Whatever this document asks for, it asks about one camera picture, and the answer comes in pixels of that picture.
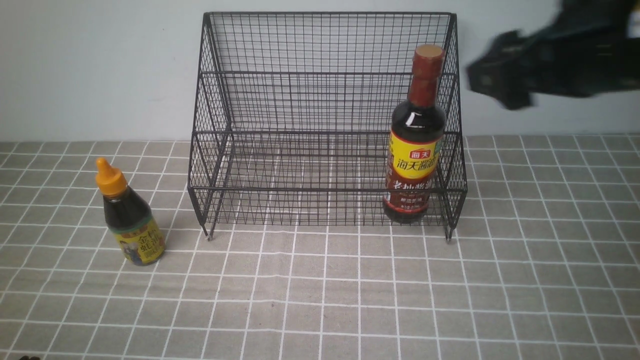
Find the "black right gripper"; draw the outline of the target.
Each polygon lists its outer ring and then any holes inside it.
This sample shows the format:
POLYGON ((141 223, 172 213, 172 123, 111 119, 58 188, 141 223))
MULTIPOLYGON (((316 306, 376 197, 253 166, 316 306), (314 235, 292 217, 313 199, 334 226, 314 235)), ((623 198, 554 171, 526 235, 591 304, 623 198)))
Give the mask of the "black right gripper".
POLYGON ((531 92, 588 98, 639 89, 639 2, 563 0, 553 21, 528 38, 496 35, 466 68, 470 90, 509 111, 533 106, 531 92))

